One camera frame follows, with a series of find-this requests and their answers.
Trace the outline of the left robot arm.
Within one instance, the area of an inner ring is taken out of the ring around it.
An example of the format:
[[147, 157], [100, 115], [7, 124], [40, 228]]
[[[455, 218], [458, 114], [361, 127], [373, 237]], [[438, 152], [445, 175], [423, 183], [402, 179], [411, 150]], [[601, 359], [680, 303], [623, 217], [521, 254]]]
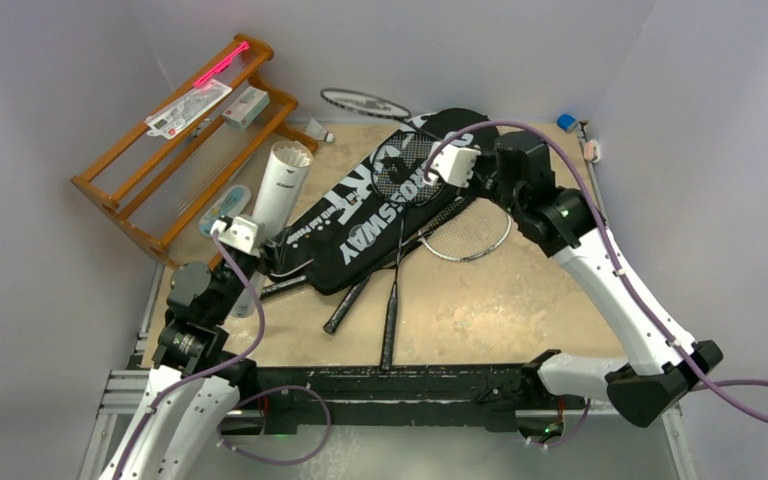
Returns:
[[[183, 479], [223, 417], [257, 399], [250, 355], [266, 333], [260, 298], [264, 225], [220, 219], [211, 237], [222, 257], [214, 268], [194, 262], [175, 272], [166, 324], [153, 366], [123, 439], [100, 473], [103, 479]], [[239, 354], [225, 351], [223, 329], [246, 297], [257, 315], [256, 334]]]

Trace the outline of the black racket bag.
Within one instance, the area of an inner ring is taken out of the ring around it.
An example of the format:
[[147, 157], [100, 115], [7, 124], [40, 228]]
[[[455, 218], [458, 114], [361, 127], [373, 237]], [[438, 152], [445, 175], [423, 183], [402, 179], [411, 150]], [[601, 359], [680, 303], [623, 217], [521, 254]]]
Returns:
[[[440, 136], [453, 137], [456, 131], [487, 116], [464, 108], [449, 108], [413, 118], [419, 127]], [[378, 239], [396, 220], [402, 223], [416, 209], [431, 207], [418, 223], [424, 225], [444, 205], [457, 197], [451, 186], [439, 186], [432, 198], [423, 183], [422, 164], [436, 140], [402, 126], [374, 147], [370, 153], [334, 184], [299, 218], [289, 224], [287, 245], [291, 248], [292, 270], [273, 282], [301, 275], [322, 252], [356, 238], [362, 247]]]

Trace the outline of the white shuttlecock front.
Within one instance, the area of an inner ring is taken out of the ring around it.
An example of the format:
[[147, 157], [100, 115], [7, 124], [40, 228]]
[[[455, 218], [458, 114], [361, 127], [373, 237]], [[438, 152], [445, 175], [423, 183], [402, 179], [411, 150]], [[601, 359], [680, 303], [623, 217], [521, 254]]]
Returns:
[[271, 153], [282, 164], [293, 168], [307, 168], [313, 160], [313, 153], [296, 141], [276, 142]]

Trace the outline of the white shuttlecock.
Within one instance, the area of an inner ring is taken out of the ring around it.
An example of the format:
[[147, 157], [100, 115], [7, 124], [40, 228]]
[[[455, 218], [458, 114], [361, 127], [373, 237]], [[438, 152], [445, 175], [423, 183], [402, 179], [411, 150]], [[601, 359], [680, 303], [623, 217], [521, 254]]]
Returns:
[[293, 168], [307, 168], [313, 160], [313, 153], [296, 141], [276, 142], [271, 153], [282, 164]]
[[313, 118], [308, 121], [305, 134], [320, 142], [333, 143], [335, 141], [334, 134]]

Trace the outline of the black badminton racket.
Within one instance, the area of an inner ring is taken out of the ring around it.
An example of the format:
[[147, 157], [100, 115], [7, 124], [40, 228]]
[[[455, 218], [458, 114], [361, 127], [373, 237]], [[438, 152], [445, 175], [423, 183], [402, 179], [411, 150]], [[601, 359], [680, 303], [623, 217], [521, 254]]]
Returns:
[[412, 112], [393, 101], [343, 88], [324, 88], [319, 92], [319, 95], [323, 100], [337, 108], [362, 116], [393, 120], [434, 140], [441, 140], [440, 136], [414, 124], [411, 120]]

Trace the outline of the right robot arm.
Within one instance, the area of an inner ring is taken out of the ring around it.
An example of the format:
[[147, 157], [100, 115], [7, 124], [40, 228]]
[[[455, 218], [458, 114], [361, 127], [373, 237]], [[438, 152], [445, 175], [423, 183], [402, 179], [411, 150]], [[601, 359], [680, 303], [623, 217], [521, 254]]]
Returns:
[[652, 425], [723, 359], [654, 299], [620, 255], [613, 234], [579, 188], [558, 185], [547, 139], [528, 131], [500, 136], [492, 149], [447, 146], [432, 170], [468, 197], [503, 210], [519, 233], [585, 293], [623, 348], [618, 358], [548, 351], [526, 364], [524, 399], [544, 407], [561, 396], [609, 403], [627, 422]]

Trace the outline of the white shuttlecock tube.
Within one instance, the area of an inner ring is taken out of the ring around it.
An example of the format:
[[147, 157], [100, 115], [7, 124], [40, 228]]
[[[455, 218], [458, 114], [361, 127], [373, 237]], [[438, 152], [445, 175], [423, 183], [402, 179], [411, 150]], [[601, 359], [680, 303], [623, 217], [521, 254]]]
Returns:
[[265, 240], [286, 226], [310, 167], [284, 165], [272, 155], [271, 149], [251, 215], [266, 225]]

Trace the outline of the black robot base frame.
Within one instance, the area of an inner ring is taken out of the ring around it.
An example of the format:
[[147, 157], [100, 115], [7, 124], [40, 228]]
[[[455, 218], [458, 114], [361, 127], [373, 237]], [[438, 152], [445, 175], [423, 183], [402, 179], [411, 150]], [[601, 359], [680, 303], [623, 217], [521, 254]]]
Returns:
[[592, 395], [555, 396], [535, 363], [258, 367], [256, 383], [225, 415], [270, 435], [302, 425], [483, 427], [490, 432], [560, 434], [565, 412], [600, 407]]

